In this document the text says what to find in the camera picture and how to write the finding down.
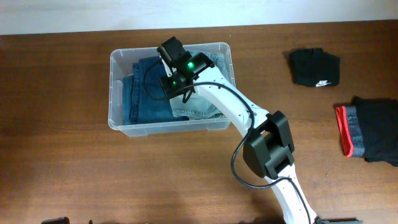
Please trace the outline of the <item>light grey jeans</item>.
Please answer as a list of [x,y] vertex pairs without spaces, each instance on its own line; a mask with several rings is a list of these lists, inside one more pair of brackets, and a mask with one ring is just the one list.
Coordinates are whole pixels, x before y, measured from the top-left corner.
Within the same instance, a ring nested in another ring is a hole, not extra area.
[[[225,78],[229,78],[227,63],[223,54],[203,53],[214,62]],[[187,116],[189,119],[212,119],[222,118],[224,116],[216,106],[204,97],[199,96],[198,93],[193,93],[186,103],[184,103],[182,99],[182,95],[170,99],[170,106],[174,117]]]

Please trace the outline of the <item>blue denim jeans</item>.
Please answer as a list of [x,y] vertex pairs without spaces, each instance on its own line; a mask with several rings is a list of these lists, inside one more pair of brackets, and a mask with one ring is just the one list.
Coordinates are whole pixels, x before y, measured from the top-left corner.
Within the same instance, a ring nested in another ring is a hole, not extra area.
[[166,75],[158,57],[140,59],[132,65],[132,74],[123,78],[123,125],[187,121],[175,117],[165,96],[160,78]]

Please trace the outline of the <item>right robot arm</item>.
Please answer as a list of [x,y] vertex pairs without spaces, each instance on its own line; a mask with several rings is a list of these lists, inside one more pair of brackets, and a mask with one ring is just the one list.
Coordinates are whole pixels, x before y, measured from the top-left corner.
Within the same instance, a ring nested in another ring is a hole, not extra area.
[[280,111],[270,113],[250,101],[205,54],[191,55],[175,37],[162,43],[157,51],[167,73],[160,79],[166,99],[181,95],[183,101],[188,101],[196,93],[216,106],[243,137],[233,152],[231,164],[242,152],[250,170],[267,181],[265,185],[250,187],[271,188],[286,223],[317,223],[319,218],[298,182],[295,147],[286,116]]

